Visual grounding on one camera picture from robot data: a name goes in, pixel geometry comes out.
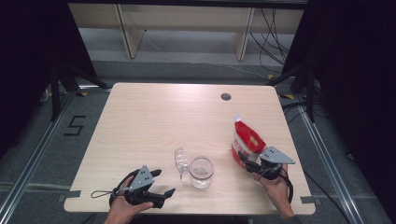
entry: transparent lid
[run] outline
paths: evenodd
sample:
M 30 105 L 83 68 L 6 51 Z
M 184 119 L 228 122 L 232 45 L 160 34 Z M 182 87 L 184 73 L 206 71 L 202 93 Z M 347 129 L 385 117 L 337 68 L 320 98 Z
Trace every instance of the transparent lid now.
M 180 175 L 186 174 L 190 171 L 189 163 L 185 158 L 183 147 L 175 150 L 175 164 Z

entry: light wood tabletop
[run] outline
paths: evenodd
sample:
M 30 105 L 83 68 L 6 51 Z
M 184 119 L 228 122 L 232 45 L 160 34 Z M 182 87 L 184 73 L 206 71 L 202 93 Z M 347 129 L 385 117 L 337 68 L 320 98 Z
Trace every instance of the light wood tabletop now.
M 221 98 L 228 93 L 231 99 Z M 265 215 L 277 211 L 263 187 L 233 158 L 234 116 L 239 115 L 267 145 L 295 160 L 289 165 L 294 186 L 291 206 L 297 215 L 315 212 L 303 169 L 276 90 L 268 86 L 117 83 L 114 85 L 71 187 L 69 212 L 107 212 L 108 195 L 91 198 L 95 190 L 112 190 L 146 164 L 161 169 L 150 192 L 175 188 L 163 208 L 146 214 Z M 207 189 L 196 189 L 187 176 L 180 180 L 174 152 L 183 147 L 188 159 L 207 156 L 216 170 Z

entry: table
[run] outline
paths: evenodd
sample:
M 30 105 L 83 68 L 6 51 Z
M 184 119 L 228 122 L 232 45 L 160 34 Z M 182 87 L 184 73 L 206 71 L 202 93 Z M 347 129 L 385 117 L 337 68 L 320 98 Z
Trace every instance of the table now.
M 229 93 L 231 100 L 221 99 Z M 108 195 L 92 199 L 95 190 L 112 190 L 131 171 L 146 164 L 162 169 L 150 192 L 176 188 L 162 209 L 148 214 L 264 215 L 276 214 L 262 186 L 233 159 L 233 117 L 238 114 L 268 144 L 296 161 L 289 166 L 296 214 L 315 212 L 290 130 L 276 91 L 268 86 L 117 83 L 93 133 L 68 198 L 68 212 L 107 212 Z M 174 151 L 188 158 L 204 155 L 216 167 L 208 189 L 195 189 L 179 179 Z

